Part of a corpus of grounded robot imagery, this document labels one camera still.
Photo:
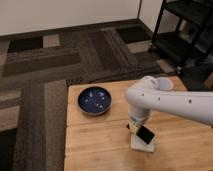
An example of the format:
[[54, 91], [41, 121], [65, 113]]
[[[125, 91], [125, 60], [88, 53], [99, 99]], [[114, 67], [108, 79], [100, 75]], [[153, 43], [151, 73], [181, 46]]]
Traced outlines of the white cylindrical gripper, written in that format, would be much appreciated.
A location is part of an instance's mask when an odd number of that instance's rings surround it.
[[138, 126], [144, 125], [145, 122], [149, 119], [150, 110], [146, 108], [130, 106], [128, 115], [129, 119], [133, 122], [128, 123], [129, 130], [131, 133], [136, 134], [139, 131]]

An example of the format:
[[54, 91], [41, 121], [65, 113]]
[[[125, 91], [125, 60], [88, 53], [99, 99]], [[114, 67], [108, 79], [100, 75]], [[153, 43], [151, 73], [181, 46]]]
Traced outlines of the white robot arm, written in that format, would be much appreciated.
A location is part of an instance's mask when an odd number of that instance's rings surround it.
[[125, 92], [130, 120], [142, 126], [150, 111], [160, 111], [213, 127], [213, 92], [173, 91], [166, 77], [145, 76]]

